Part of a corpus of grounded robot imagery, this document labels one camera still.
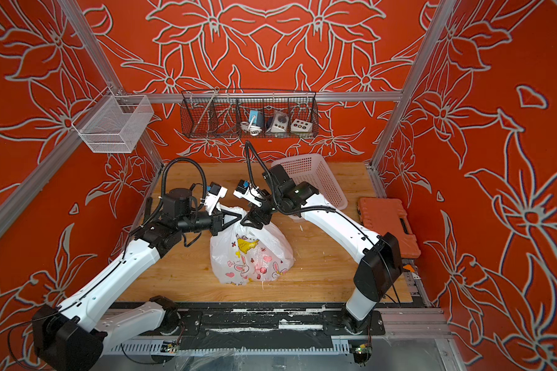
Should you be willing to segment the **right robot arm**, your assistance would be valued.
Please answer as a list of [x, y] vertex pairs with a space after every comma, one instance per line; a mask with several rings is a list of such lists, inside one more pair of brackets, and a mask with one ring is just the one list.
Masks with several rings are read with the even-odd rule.
[[342, 326], [352, 334], [369, 329], [374, 307], [403, 273], [396, 237], [360, 225], [310, 183], [295, 182], [281, 165], [267, 167], [249, 141], [244, 154], [249, 181], [242, 180], [234, 191], [250, 206], [241, 224], [261, 230], [270, 224], [273, 214], [281, 213], [300, 217], [323, 230], [357, 263], [355, 289], [344, 306]]

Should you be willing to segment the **white printed plastic bag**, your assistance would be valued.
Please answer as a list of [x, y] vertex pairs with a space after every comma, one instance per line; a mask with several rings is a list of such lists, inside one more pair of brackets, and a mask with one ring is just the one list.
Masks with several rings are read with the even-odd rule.
[[[237, 208], [242, 209], [221, 206], [221, 210]], [[238, 222], [210, 238], [210, 263], [221, 284], [246, 285], [275, 281], [295, 264], [295, 258], [289, 241], [275, 224], [257, 230]]]

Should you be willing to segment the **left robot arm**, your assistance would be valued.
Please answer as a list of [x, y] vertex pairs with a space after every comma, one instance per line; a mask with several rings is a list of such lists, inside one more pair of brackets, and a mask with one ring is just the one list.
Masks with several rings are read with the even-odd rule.
[[144, 332], [159, 330], [172, 335], [183, 326], [176, 304], [156, 296], [145, 304], [103, 320], [103, 315], [121, 294], [148, 268], [160, 261], [177, 244], [190, 247], [187, 234], [208, 230], [212, 235], [227, 229], [241, 218], [224, 211], [219, 204], [226, 188], [207, 182], [202, 167], [180, 157], [170, 163], [186, 162], [201, 176], [202, 195], [191, 188], [166, 188], [171, 169], [162, 170], [159, 204], [132, 232], [133, 239], [103, 271], [57, 307], [42, 306], [32, 317], [35, 354], [55, 370], [89, 370], [105, 350]]

